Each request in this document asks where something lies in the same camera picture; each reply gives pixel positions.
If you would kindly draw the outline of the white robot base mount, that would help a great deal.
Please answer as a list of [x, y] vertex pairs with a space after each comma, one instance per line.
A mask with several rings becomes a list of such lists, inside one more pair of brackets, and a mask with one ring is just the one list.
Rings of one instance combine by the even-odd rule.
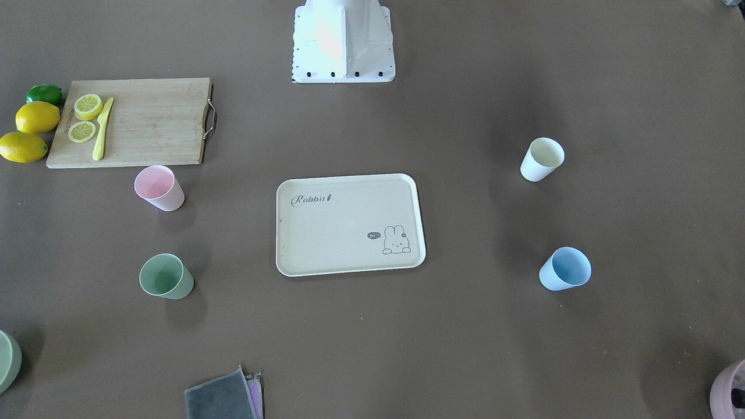
[[295, 9], [292, 82], [383, 83], [395, 77], [389, 8], [378, 1], [307, 1]]

